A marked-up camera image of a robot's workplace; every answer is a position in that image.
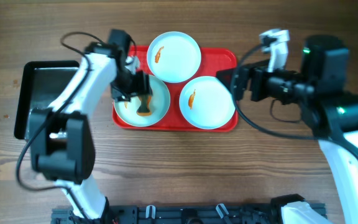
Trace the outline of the orange green sponge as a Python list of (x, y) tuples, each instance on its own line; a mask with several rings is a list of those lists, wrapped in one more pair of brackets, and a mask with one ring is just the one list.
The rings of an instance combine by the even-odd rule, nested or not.
[(140, 101), (140, 106), (138, 107), (136, 113), (139, 116), (150, 116), (152, 114), (152, 111), (150, 109), (150, 101), (152, 99), (151, 95), (140, 95), (138, 96), (138, 99)]

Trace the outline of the white plate back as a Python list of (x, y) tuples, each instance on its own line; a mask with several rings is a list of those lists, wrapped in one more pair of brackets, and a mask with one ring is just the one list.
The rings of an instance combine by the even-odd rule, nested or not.
[(147, 50), (147, 65), (167, 83), (189, 80), (201, 65), (201, 49), (190, 35), (170, 31), (157, 36)]

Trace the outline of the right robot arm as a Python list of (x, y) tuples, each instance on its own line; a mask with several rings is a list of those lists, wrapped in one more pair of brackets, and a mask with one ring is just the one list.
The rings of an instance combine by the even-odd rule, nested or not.
[(331, 168), (345, 221), (358, 223), (358, 95), (344, 88), (349, 50), (335, 36), (309, 36), (296, 72), (271, 66), (279, 44), (277, 36), (261, 35), (257, 48), (270, 53), (268, 60), (247, 63), (242, 58), (236, 67), (220, 70), (217, 78), (234, 104), (250, 91), (252, 101), (270, 97), (299, 106), (302, 122)]

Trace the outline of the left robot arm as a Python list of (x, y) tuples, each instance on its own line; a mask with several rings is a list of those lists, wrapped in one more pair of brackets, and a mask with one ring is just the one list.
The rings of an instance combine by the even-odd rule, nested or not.
[(62, 93), (45, 109), (29, 115), (29, 140), (16, 164), (16, 180), (31, 192), (61, 189), (73, 207), (73, 223), (113, 223), (108, 198), (92, 171), (96, 151), (88, 117), (103, 91), (111, 87), (115, 101), (152, 96), (149, 76), (141, 72), (134, 45), (124, 30), (113, 29), (108, 41), (98, 37), (84, 50), (78, 70)]

